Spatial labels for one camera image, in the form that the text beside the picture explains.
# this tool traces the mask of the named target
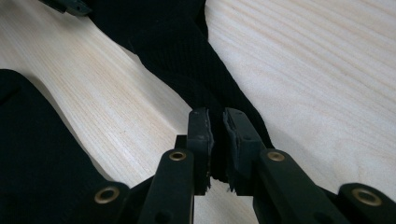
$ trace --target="light wood table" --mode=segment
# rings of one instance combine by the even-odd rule
[[[276,148],[336,192],[396,200],[396,2],[208,0],[209,42]],[[27,76],[107,178],[153,175],[190,108],[88,18],[0,0],[0,67]],[[255,223],[251,199],[213,181],[196,223]]]

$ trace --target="black fabric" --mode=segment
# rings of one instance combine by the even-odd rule
[[[244,111],[267,147],[273,147],[259,112],[207,42],[205,0],[91,0],[92,21],[137,54],[143,65],[194,108],[210,111],[215,147],[212,176],[226,181],[224,107]]]
[[[104,178],[40,92],[0,70],[0,223],[65,223]]]

